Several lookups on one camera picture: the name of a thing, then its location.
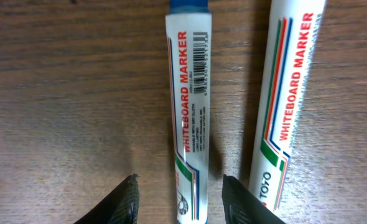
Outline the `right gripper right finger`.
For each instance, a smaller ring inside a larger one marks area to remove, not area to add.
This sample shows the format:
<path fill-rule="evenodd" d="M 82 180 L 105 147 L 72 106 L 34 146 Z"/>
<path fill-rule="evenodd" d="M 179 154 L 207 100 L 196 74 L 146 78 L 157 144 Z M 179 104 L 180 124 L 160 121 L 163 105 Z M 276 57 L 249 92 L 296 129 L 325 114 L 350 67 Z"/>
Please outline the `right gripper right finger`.
<path fill-rule="evenodd" d="M 285 224 L 231 175 L 223 175 L 221 197 L 226 224 Z"/>

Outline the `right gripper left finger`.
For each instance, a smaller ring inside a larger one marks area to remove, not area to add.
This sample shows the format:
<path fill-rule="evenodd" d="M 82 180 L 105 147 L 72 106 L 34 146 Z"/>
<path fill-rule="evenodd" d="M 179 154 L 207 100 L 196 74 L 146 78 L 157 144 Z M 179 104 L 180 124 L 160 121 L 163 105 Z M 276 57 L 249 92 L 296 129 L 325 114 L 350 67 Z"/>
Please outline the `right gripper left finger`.
<path fill-rule="evenodd" d="M 138 177 L 137 174 L 127 176 L 75 224 L 137 224 L 139 213 Z"/>

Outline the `black whiteboard marker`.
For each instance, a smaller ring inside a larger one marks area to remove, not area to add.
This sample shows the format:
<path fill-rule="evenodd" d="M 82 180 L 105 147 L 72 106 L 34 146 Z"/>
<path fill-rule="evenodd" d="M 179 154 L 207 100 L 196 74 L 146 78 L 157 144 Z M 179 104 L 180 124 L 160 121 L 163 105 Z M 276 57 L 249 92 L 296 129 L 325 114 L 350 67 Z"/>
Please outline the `black whiteboard marker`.
<path fill-rule="evenodd" d="M 326 0 L 271 3 L 249 191 L 279 209 Z"/>

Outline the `blue whiteboard marker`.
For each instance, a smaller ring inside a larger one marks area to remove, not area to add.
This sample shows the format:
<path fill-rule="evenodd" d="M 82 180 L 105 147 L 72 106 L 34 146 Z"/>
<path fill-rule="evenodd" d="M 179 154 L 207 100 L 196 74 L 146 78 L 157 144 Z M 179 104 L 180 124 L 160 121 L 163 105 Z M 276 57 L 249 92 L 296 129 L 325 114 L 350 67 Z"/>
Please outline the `blue whiteboard marker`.
<path fill-rule="evenodd" d="M 179 224 L 208 223 L 211 27 L 207 0 L 170 0 L 165 28 Z"/>

